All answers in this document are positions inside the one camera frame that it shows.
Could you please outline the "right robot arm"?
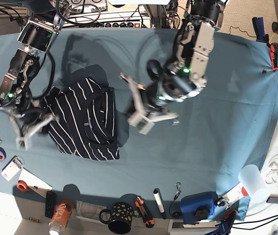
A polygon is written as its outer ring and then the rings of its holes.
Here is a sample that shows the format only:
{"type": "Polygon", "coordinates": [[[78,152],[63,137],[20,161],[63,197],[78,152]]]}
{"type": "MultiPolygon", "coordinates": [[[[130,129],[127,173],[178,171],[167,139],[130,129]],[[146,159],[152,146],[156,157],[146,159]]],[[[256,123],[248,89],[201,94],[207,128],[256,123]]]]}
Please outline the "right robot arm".
{"type": "Polygon", "coordinates": [[[35,134],[56,118],[35,104],[51,90],[55,61],[50,48],[69,18],[72,5],[68,0],[20,0],[31,15],[17,38],[22,45],[12,57],[9,69],[0,85],[0,110],[9,113],[9,119],[19,138],[35,134]],[[34,97],[30,90],[32,80],[42,67],[40,56],[49,58],[51,73],[42,95],[34,97]]]}

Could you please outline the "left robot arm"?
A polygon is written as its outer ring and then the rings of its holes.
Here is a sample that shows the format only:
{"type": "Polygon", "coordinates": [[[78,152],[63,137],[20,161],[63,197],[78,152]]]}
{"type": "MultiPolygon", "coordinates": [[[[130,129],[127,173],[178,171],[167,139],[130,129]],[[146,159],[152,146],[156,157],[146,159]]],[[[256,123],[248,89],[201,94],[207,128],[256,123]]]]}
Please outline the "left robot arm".
{"type": "Polygon", "coordinates": [[[189,2],[172,55],[163,65],[157,60],[147,62],[152,83],[141,95],[148,114],[163,113],[168,103],[195,97],[206,87],[205,72],[214,47],[214,33],[222,27],[226,5],[225,0],[189,2]]]}

